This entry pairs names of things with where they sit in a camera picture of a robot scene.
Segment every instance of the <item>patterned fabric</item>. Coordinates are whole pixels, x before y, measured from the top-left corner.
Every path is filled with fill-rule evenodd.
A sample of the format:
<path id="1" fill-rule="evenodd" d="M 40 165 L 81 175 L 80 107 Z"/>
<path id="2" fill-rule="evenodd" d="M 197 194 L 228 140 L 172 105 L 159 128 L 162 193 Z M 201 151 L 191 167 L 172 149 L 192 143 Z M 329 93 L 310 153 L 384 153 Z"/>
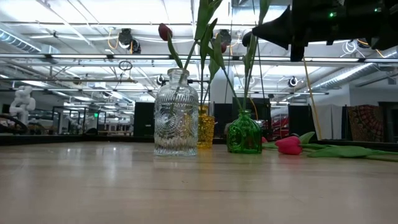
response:
<path id="1" fill-rule="evenodd" d="M 350 106 L 348 114 L 354 141 L 383 142 L 383 115 L 380 107 Z"/>

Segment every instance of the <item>wooden table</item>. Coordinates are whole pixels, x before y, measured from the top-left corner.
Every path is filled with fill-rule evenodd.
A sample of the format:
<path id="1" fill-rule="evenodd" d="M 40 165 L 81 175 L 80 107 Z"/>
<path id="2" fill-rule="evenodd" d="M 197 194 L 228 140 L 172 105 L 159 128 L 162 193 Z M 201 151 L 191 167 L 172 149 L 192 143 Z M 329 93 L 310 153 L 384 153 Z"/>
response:
<path id="1" fill-rule="evenodd" d="M 398 164 L 153 144 L 0 147 L 0 223 L 397 223 Z"/>

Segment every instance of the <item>ceiling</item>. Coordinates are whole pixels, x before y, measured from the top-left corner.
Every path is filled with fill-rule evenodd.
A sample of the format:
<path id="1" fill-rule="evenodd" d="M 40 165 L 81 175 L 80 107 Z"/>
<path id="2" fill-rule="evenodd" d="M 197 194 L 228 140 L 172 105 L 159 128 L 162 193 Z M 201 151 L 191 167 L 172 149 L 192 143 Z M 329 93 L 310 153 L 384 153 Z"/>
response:
<path id="1" fill-rule="evenodd" d="M 180 55 L 186 55 L 189 53 L 193 43 L 194 24 L 197 19 L 199 0 L 48 0 L 47 3 L 50 5 L 51 10 L 35 0 L 1 0 L 0 22 L 13 33 L 18 34 L 20 38 L 29 41 L 33 45 L 50 45 L 59 50 L 60 54 L 77 55 L 129 55 L 128 50 L 121 47 L 112 49 L 116 45 L 117 33 L 122 28 L 132 29 L 133 37 L 141 45 L 142 55 L 168 55 L 167 43 L 161 41 L 157 31 L 159 23 L 165 23 L 172 29 L 174 40 L 178 42 L 174 43 L 177 52 Z M 279 17 L 288 4 L 289 1 L 273 1 L 265 21 L 271 21 Z M 246 48 L 243 47 L 240 39 L 255 26 L 257 16 L 254 15 L 252 7 L 243 5 L 242 7 L 235 6 L 232 9 L 230 5 L 231 0 L 223 1 L 214 15 L 214 18 L 218 18 L 215 32 L 219 32 L 220 29 L 230 30 L 233 45 L 230 50 L 227 50 L 225 56 L 228 56 L 228 54 L 241 56 L 245 54 Z M 109 43 L 106 40 L 107 37 L 111 37 Z M 260 41 L 259 48 L 260 55 L 263 57 L 288 57 L 290 55 L 289 50 L 264 40 Z M 0 42 L 0 53 L 25 52 L 7 43 Z M 346 40 L 336 42 L 332 46 L 326 46 L 324 42 L 312 43 L 305 49 L 306 57 L 366 57 L 373 53 L 374 51 L 369 49 L 355 48 L 353 50 L 350 45 L 347 46 Z M 49 76 L 50 74 L 49 65 L 43 64 L 40 60 L 12 59 L 12 61 L 39 72 L 39 75 L 18 67 L 16 70 L 22 73 L 8 73 L 10 77 L 15 75 L 15 77 L 22 78 L 28 74 L 33 78 L 43 78 L 43 76 Z M 126 72 L 122 79 L 131 77 L 137 80 L 138 83 L 124 82 L 117 84 L 116 82 L 107 82 L 105 83 L 105 88 L 156 90 L 159 88 L 159 86 L 154 85 L 156 78 L 160 74 L 166 75 L 168 69 L 176 67 L 175 62 L 172 60 L 130 61 L 134 67 L 131 71 Z M 53 66 L 52 71 L 52 74 L 59 72 L 57 78 L 81 77 L 84 79 L 102 79 L 106 82 L 107 80 L 120 78 L 120 74 L 123 72 L 117 66 L 119 60 L 114 60 L 112 64 L 104 63 L 103 60 L 92 59 L 60 59 L 59 62 L 64 63 L 64 65 L 59 63 L 57 66 Z M 79 65 L 82 62 L 92 64 L 83 67 Z M 4 73 L 4 67 L 8 65 L 9 61 L 0 63 L 0 72 L 3 69 L 2 73 Z M 234 75 L 242 81 L 244 77 L 242 63 L 232 62 L 231 66 L 233 67 Z M 316 82 L 341 67 L 353 66 L 355 64 L 314 63 L 308 67 L 308 73 L 311 82 Z M 190 79 L 197 80 L 199 78 L 198 68 L 197 61 L 193 61 L 188 66 Z M 208 74 L 209 71 L 206 68 L 205 76 L 207 77 Z M 254 66 L 252 75 L 251 90 L 253 91 L 261 89 L 266 91 L 297 91 L 300 88 L 289 88 L 287 85 L 288 79 L 293 76 L 299 80 L 301 87 L 306 84 L 303 63 L 278 64 L 263 62 L 261 67 L 258 64 Z M 263 76 L 263 86 L 261 85 L 261 75 Z M 71 84 L 70 82 L 54 82 L 49 83 L 49 85 L 90 88 L 85 82 L 79 85 Z M 197 83 L 194 83 L 193 86 L 198 90 L 200 89 L 200 85 Z M 241 87 L 239 87 L 238 83 L 235 83 L 235 88 L 239 89 Z M 86 93 L 85 96 L 95 97 L 97 94 L 99 93 Z M 147 93 L 123 93 L 123 96 L 132 101 L 153 100 L 153 97 Z"/>

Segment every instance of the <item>green glass bottle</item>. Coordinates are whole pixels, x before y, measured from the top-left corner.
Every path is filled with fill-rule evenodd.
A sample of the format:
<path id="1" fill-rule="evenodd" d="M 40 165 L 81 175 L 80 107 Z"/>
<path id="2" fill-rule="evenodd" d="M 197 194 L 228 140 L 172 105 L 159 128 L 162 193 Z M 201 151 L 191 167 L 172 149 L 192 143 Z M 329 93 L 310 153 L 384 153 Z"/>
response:
<path id="1" fill-rule="evenodd" d="M 228 152 L 244 154 L 260 154 L 261 129 L 250 118 L 250 110 L 239 110 L 239 118 L 232 122 L 228 128 L 226 139 Z"/>

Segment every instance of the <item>glass vase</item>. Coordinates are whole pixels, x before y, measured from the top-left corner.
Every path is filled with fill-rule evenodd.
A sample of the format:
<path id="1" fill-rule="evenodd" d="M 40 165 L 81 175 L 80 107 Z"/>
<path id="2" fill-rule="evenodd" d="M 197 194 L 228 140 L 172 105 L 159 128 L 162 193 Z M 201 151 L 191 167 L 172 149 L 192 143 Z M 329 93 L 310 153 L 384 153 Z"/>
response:
<path id="1" fill-rule="evenodd" d="M 155 100 L 155 151 L 160 156 L 194 156 L 198 142 L 198 93 L 187 84 L 189 72 L 168 70 L 170 81 Z"/>
<path id="2" fill-rule="evenodd" d="M 206 114 L 207 105 L 199 106 L 198 149 L 213 147 L 215 118 Z"/>
<path id="3" fill-rule="evenodd" d="M 231 123 L 227 135 L 228 152 L 244 154 L 260 154 L 261 129 L 250 118 L 250 110 L 239 110 L 239 118 Z"/>

